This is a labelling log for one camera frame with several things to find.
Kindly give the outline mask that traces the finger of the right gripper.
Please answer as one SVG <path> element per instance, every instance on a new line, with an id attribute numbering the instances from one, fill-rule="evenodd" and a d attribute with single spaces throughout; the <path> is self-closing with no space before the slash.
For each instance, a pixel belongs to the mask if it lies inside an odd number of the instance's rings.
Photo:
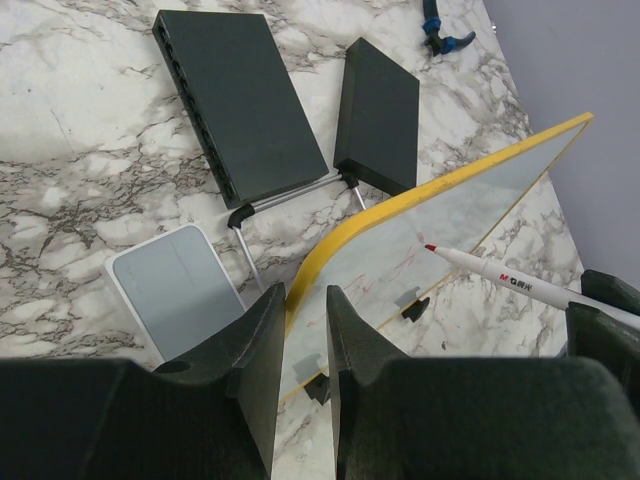
<path id="1" fill-rule="evenodd" d="M 581 291 L 593 300 L 640 315 L 640 292 L 613 275 L 585 270 L 581 275 Z"/>
<path id="2" fill-rule="evenodd" d="M 639 394 L 639 332 L 598 309 L 571 302 L 567 354 L 601 363 L 628 395 Z"/>

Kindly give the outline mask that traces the red and white marker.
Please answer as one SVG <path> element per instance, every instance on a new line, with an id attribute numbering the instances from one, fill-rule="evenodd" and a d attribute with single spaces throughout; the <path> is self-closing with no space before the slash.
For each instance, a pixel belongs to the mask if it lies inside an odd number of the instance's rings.
<path id="1" fill-rule="evenodd" d="M 445 248 L 433 244 L 426 244 L 425 248 L 444 258 L 456 267 L 466 269 L 496 285 L 506 287 L 529 298 L 543 302 L 558 310 L 566 310 L 570 303 L 586 305 L 600 311 L 614 320 L 639 330 L 639 316 L 620 308 L 607 305 L 601 301 L 591 299 L 576 291 L 566 289 L 544 280 L 508 268 L 496 262 L 485 260 L 477 256 L 453 248 Z"/>

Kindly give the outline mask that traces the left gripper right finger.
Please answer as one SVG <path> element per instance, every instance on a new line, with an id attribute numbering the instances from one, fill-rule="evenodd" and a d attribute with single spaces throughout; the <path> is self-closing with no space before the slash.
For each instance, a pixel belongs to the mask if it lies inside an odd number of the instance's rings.
<path id="1" fill-rule="evenodd" d="M 638 420 L 597 362 L 414 358 L 341 288 L 326 311 L 338 478 L 638 477 Z"/>

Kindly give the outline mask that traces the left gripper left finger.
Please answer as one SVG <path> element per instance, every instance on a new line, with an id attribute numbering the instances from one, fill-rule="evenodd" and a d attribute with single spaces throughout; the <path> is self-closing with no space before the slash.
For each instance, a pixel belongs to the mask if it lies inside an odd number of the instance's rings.
<path id="1" fill-rule="evenodd" d="M 275 284 L 149 371 L 123 359 L 1 364 L 5 479 L 267 479 L 285 333 Z"/>

